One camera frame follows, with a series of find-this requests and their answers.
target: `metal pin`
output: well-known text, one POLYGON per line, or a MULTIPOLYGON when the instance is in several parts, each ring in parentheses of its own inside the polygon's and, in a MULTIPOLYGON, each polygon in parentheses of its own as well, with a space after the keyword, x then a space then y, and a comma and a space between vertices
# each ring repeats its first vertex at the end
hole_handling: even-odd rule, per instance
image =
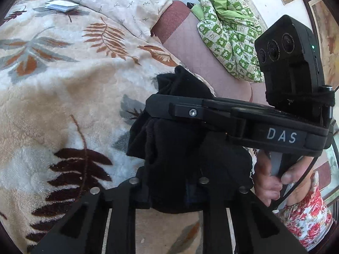
POLYGON ((131 179, 129 179, 129 183, 130 184, 138 184, 139 179, 137 177, 132 177, 131 179))
POLYGON ((240 186, 239 187, 239 192, 241 194, 247 194, 249 191, 247 190, 247 188, 245 186, 240 186))
POLYGON ((198 112, 197 112, 196 109, 190 109, 190 110, 189 110, 189 115, 190 115, 191 117, 195 117, 197 114, 198 114, 198 112))
POLYGON ((210 180, 207 177, 201 177, 199 179, 200 184, 208 184, 209 182, 210 182, 210 180))
POLYGON ((90 189, 90 193, 93 194, 93 195, 96 195, 100 192, 100 188, 99 187, 92 187, 90 189))

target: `green checkered fabric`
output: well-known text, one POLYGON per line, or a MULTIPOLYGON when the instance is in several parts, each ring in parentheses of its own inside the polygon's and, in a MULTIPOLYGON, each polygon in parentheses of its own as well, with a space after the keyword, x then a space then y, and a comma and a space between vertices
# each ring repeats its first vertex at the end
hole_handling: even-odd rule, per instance
POLYGON ((199 1, 204 19, 198 24, 198 31, 215 57, 234 77, 264 82, 254 48, 254 41, 262 34, 262 28, 247 3, 244 0, 227 0, 222 9, 226 14, 219 14, 213 7, 212 2, 216 5, 215 1, 199 1))

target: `floral fabric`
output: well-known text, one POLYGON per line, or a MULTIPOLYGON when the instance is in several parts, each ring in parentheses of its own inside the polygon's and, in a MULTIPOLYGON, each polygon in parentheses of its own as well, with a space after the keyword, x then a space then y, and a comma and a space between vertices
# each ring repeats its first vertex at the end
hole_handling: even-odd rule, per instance
POLYGON ((307 251, 324 238, 333 219, 320 195, 318 172, 311 177, 311 189, 306 197, 300 203, 285 206, 277 216, 307 251))

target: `white paper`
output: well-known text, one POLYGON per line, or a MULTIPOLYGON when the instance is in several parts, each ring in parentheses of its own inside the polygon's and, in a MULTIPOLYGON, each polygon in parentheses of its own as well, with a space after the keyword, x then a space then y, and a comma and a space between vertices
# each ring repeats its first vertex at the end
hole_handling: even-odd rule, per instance
POLYGON ((51 5, 51 4, 48 4, 48 5, 45 6, 45 8, 55 9, 55 10, 59 10, 59 11, 62 11, 62 12, 67 12, 67 11, 70 11, 70 10, 75 9, 77 7, 78 6, 64 7, 64 6, 51 5))
POLYGON ((52 2, 48 2, 49 5, 57 5, 57 6, 64 6, 64 7, 74 7, 78 6, 79 4, 75 4, 69 1, 63 1, 63 0, 56 0, 52 2))

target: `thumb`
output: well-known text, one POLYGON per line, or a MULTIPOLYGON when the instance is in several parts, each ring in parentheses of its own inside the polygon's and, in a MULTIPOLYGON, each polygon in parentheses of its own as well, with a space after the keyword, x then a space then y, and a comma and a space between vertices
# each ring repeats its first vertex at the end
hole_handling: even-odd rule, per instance
POLYGON ((281 182, 283 184, 297 182, 301 178, 301 176, 305 173, 307 168, 310 166, 312 160, 313 157, 310 156, 303 157, 282 175, 281 182))

